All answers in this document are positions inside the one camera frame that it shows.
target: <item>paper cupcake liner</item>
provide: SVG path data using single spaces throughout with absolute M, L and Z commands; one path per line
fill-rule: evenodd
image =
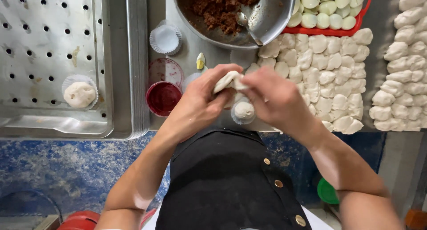
M 82 109 L 82 110 L 89 110 L 91 108 L 93 108 L 93 106 L 98 102 L 98 88 L 97 85 L 95 84 L 95 82 L 87 77 L 87 76 L 83 76 L 83 75 L 72 75 L 67 77 L 64 82 L 62 83 L 62 95 L 65 94 L 65 90 L 71 86 L 73 83 L 81 83 L 81 82 L 85 82 L 87 84 L 89 84 L 90 86 L 92 86 L 95 89 L 95 94 L 96 94 L 96 98 L 95 100 L 92 101 L 91 104 L 89 104 L 89 106 L 87 107 L 82 107 L 82 108 L 78 108 L 78 109 Z
M 187 78 L 185 78 L 184 82 L 182 83 L 182 91 L 185 92 L 187 90 L 187 86 L 194 80 L 196 80 L 198 77 L 201 76 L 200 72 L 193 73 L 189 75 Z
M 234 113 L 234 109 L 236 108 L 237 104 L 239 104 L 240 102 L 249 102 L 249 99 L 247 97 L 243 97 L 240 101 L 236 102 L 233 107 L 232 107 L 232 119 L 235 123 L 239 124 L 239 125 L 247 125 L 252 123 L 255 118 L 257 118 L 257 114 L 255 113 L 254 116 L 250 119 L 240 119 L 237 118 L 235 113 Z
M 178 45 L 172 51 L 162 49 L 156 42 L 156 39 L 155 39 L 156 32 L 161 30 L 161 29 L 164 29 L 164 28 L 169 28 L 170 30 L 174 31 L 175 36 L 178 38 Z M 182 46 L 181 31 L 179 30 L 179 28 L 177 26 L 167 22 L 166 20 L 163 20 L 160 22 L 160 24 L 154 30 L 151 31 L 151 33 L 150 33 L 150 45 L 154 51 L 156 51 L 160 54 L 165 54 L 168 56 L 175 55 L 176 53 L 179 52 L 179 50 L 181 49 L 181 46 Z

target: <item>red sauce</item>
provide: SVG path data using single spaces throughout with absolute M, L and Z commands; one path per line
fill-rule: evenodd
M 169 116 L 182 97 L 180 89 L 168 82 L 153 84 L 147 91 L 147 104 L 150 110 L 161 117 Z

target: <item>gold button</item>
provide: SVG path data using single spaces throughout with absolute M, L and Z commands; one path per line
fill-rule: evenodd
M 279 180 L 275 180 L 274 184 L 276 185 L 276 187 L 283 187 L 283 183 Z
M 302 226 L 302 227 L 305 227 L 305 220 L 304 220 L 304 218 L 302 218 L 302 216 L 300 216 L 300 215 L 297 215 L 296 217 L 295 217 L 295 220 L 296 220 L 296 222 L 300 225 L 300 226 Z

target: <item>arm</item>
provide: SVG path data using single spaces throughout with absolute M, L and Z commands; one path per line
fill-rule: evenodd
M 403 229 L 382 179 L 310 113 L 295 84 L 269 68 L 245 76 L 242 83 L 251 87 L 242 92 L 257 116 L 305 146 L 337 190 L 344 229 Z
M 157 134 L 110 190 L 96 230 L 139 229 L 175 147 L 213 123 L 233 96 L 231 89 L 212 96 L 215 84 L 229 71 L 243 69 L 218 65 L 189 84 Z

